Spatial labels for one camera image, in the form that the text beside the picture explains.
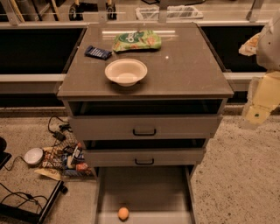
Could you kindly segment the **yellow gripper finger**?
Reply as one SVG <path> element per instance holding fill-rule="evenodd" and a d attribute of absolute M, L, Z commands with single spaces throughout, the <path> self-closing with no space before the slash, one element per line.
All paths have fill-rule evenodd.
<path fill-rule="evenodd" d="M 245 55 L 245 56 L 252 56 L 256 54 L 256 49 L 258 45 L 260 34 L 257 33 L 253 37 L 251 37 L 249 40 L 247 40 L 240 48 L 239 48 L 239 54 Z"/>
<path fill-rule="evenodd" d="M 256 129 L 280 105 L 280 72 L 269 71 L 263 77 L 254 77 L 248 87 L 247 103 L 242 111 L 244 129 Z"/>

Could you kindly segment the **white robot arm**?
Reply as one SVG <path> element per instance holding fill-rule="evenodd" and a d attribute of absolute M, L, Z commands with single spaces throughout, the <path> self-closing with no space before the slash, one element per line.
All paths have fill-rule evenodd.
<path fill-rule="evenodd" d="M 280 104 L 280 10 L 240 47 L 239 54 L 255 55 L 257 64 L 266 69 L 263 77 L 250 82 L 248 101 L 242 111 L 243 126 L 255 129 Z"/>

